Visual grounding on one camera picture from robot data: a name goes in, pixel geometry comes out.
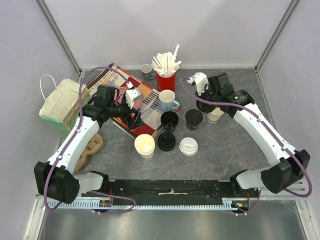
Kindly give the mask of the white paper coffee cup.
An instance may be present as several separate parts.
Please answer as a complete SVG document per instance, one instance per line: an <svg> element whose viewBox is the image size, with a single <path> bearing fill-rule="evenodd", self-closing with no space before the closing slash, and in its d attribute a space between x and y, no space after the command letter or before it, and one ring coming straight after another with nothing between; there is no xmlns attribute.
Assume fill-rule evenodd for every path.
<svg viewBox="0 0 320 240"><path fill-rule="evenodd" d="M216 123L223 114L224 112L219 107L216 107L213 111L206 115L206 119L209 123L213 124Z"/></svg>

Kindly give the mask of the black plastic cup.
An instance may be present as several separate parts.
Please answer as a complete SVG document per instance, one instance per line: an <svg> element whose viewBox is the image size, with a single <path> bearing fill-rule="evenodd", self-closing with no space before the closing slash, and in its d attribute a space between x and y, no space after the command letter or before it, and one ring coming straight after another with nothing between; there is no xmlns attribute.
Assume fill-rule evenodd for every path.
<svg viewBox="0 0 320 240"><path fill-rule="evenodd" d="M186 127L190 130L198 128L203 121L203 114L197 109L190 109L185 114Z"/></svg>

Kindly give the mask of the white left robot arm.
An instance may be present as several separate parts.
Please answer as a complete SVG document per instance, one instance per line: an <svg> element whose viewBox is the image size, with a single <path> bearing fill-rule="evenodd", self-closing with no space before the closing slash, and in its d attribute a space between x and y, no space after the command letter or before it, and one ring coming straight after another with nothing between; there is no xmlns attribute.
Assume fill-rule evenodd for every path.
<svg viewBox="0 0 320 240"><path fill-rule="evenodd" d="M144 125L141 119L141 91L134 87L123 94L113 86L100 85L79 113L79 118L60 148L47 160L38 162L34 176L38 193L58 202L71 204L79 194L93 191L99 197L110 191L106 174L92 171L74 176L78 159L92 137L110 118L119 118L128 129Z"/></svg>

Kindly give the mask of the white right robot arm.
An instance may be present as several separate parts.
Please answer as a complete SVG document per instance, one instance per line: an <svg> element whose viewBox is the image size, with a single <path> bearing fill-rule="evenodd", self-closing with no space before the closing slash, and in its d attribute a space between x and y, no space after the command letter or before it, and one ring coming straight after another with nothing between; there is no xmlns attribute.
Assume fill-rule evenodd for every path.
<svg viewBox="0 0 320 240"><path fill-rule="evenodd" d="M188 83L196 87L196 105L201 112L211 113L220 108L247 131L268 161L268 167L234 174L229 184L233 196L240 197L251 188L267 188L278 194L305 177L309 153L289 144L263 116L247 91L234 90L225 72L212 77L197 72Z"/></svg>

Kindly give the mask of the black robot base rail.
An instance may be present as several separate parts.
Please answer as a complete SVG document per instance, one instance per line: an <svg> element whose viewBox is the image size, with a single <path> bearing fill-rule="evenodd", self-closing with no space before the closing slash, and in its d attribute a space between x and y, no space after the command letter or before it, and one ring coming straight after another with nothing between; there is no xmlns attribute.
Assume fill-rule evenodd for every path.
<svg viewBox="0 0 320 240"><path fill-rule="evenodd" d="M98 191L129 198L140 194L252 199L259 195L257 188L237 190L229 181L215 179L110 179L104 181Z"/></svg>

